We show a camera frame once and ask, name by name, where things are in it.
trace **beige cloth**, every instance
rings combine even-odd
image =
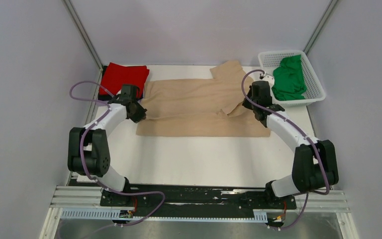
[[[147,118],[138,123],[137,135],[268,137],[270,130],[241,106],[239,61],[210,69],[213,79],[147,82],[141,105]],[[253,80],[248,77],[246,91]]]

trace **white laundry basket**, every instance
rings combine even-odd
[[[283,58],[295,55],[301,55],[302,71],[304,73],[305,85],[307,86],[307,91],[302,94],[305,97],[305,100],[279,101],[275,98],[275,95],[270,88],[273,102],[282,106],[308,106],[313,102],[324,100],[324,98],[326,98],[326,94],[324,93],[323,87],[321,86],[314,69],[303,51],[265,51],[258,54],[258,60],[260,61],[261,69],[265,70],[268,74],[273,75],[273,71],[280,66]]]

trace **folded red fabric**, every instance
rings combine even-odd
[[[144,83],[146,83],[150,70],[147,66],[120,66],[114,63],[109,63],[106,68],[101,85],[106,87],[112,94],[121,90],[123,84],[136,85],[140,88],[138,98],[142,98]],[[108,93],[102,88],[99,89],[100,100],[110,100]]]

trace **green cloth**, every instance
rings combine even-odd
[[[280,101],[305,99],[303,94],[307,90],[302,73],[301,55],[282,59],[281,66],[273,71],[275,84],[273,94]]]

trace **white tabletop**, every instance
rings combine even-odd
[[[149,65],[148,80],[211,78],[213,66]],[[243,67],[249,72],[257,67]],[[100,116],[106,107],[99,107]],[[289,117],[314,135],[306,107],[286,108]],[[291,173],[293,153],[272,132],[270,137],[137,136],[125,120],[108,138],[111,166],[131,183],[264,187]],[[85,176],[79,182],[87,182]]]

